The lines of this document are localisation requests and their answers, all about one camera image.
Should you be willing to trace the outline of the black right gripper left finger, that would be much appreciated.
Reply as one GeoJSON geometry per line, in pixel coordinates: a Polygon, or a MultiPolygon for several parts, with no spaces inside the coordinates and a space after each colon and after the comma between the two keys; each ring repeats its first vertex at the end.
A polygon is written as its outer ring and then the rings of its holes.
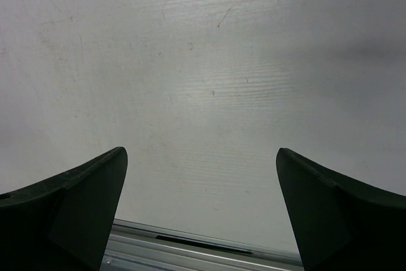
{"type": "Polygon", "coordinates": [[[99,270],[127,168],[116,147],[1,194],[1,270],[99,270]]]}

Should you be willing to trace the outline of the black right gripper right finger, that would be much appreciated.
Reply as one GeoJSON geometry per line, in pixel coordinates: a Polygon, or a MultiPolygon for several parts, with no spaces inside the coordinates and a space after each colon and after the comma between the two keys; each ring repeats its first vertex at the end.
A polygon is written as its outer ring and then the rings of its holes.
{"type": "Polygon", "coordinates": [[[305,270],[405,270],[405,196],[287,148],[276,168],[305,270]]]}

